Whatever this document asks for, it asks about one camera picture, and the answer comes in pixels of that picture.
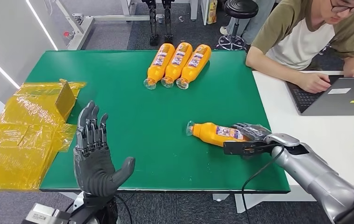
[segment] stool base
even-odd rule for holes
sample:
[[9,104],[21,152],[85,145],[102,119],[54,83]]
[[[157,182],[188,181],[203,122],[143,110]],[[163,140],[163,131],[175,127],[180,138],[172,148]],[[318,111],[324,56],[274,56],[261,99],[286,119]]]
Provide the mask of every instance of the stool base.
[[246,50],[244,40],[239,36],[223,35],[218,39],[218,49]]

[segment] yellow plastic wrap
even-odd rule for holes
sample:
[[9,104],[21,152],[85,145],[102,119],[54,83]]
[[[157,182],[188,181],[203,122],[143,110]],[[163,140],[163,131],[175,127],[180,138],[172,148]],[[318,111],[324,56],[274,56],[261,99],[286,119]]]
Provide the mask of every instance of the yellow plastic wrap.
[[76,125],[66,124],[85,83],[25,83],[0,115],[0,190],[38,189]]

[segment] green and white t-shirt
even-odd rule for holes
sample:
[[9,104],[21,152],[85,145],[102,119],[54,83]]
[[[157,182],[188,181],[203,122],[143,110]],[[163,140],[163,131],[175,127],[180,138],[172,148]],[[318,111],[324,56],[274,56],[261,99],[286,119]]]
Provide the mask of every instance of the green and white t-shirt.
[[312,27],[312,0],[283,0],[273,10],[252,46],[295,70],[309,66],[328,43],[341,58],[354,57],[354,14],[336,25]]

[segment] sleeve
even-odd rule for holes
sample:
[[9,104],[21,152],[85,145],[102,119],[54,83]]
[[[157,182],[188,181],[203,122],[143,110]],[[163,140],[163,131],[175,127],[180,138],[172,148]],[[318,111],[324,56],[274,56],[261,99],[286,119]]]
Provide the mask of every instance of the sleeve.
[[269,49],[288,35],[295,17],[296,12],[293,6],[280,3],[271,12],[251,46],[266,54]]
[[331,47],[340,58],[354,57],[354,14],[335,26]]

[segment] bottle cap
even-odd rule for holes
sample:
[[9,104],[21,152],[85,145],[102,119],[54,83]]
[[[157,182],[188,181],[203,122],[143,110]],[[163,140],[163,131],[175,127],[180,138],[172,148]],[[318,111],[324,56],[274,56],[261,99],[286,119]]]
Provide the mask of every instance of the bottle cap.
[[187,124],[187,128],[185,130],[185,133],[187,134],[187,136],[191,136],[193,135],[193,126],[195,125],[195,123],[193,121],[189,121]]
[[154,79],[147,78],[144,80],[144,86],[149,90],[153,90],[156,88],[156,82]]
[[161,83],[164,87],[171,88],[174,85],[174,80],[170,77],[164,77],[162,78]]
[[185,78],[179,78],[177,79],[176,84],[180,89],[186,90],[188,89],[189,82]]

